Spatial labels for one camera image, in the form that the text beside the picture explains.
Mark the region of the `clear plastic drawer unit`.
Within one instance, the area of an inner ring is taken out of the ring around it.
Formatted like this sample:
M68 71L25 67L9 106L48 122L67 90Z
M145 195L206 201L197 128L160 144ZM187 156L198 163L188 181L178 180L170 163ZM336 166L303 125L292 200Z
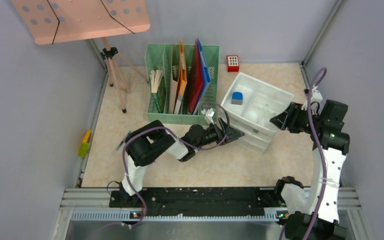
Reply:
M231 104L233 92L243 93L242 105ZM239 144L263 154L278 131L270 119L285 111L293 99L293 93L240 72L221 106L228 112L230 126L245 133Z

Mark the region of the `green file rack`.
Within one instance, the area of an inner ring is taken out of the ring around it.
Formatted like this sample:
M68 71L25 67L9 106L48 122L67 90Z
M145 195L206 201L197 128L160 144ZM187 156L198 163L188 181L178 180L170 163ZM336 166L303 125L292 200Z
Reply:
M201 100L203 102L216 102L220 47L218 45L203 45L202 48L211 82ZM149 99L147 117L151 122L159 120L163 124L207 125L208 123L199 107L194 115L188 112L186 106L181 108L180 114L169 113L171 80L177 80L179 76L179 52L178 44L149 44L147 46L144 57L147 73L150 75L151 71L163 71L161 87L158 88L157 95L152 93Z

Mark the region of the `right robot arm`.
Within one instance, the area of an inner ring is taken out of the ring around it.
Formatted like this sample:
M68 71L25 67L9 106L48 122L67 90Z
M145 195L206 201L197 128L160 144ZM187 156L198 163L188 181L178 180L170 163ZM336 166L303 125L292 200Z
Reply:
M342 132L347 111L348 105L327 100L320 114L309 116L302 104L291 102L269 120L280 130L307 133L313 141L308 197L303 184L292 176L279 179L273 192L274 202L287 207L282 235L288 240L344 240L347 236L338 214L341 170L350 146L350 136Z

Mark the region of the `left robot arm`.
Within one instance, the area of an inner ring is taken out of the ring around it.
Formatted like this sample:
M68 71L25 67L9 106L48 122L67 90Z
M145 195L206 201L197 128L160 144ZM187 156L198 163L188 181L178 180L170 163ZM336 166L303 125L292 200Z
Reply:
M161 121L151 123L131 132L122 149L124 178L119 184L119 196L129 207L140 202L140 191L148 165L163 153L172 155L180 162L187 162L198 151L208 151L244 137L244 132L219 118L218 124L207 128L192 125L183 137L178 137Z

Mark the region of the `red translucent file folder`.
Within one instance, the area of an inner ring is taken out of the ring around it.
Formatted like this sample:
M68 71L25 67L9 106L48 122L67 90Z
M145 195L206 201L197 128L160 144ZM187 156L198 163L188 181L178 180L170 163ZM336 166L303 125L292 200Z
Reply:
M201 57L198 39L195 39L193 50L192 68L190 70L190 79L188 80L188 113L193 115L198 104L201 89L203 87Z

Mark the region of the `green children's book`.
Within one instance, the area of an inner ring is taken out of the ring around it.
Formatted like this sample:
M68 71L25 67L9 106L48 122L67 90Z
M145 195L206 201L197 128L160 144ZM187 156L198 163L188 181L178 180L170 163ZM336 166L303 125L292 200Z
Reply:
M163 113L163 103L160 97L162 92L162 80L163 80L163 71L162 70L151 70L149 74L149 83L150 83L150 92L151 99L156 107L156 110L159 114Z

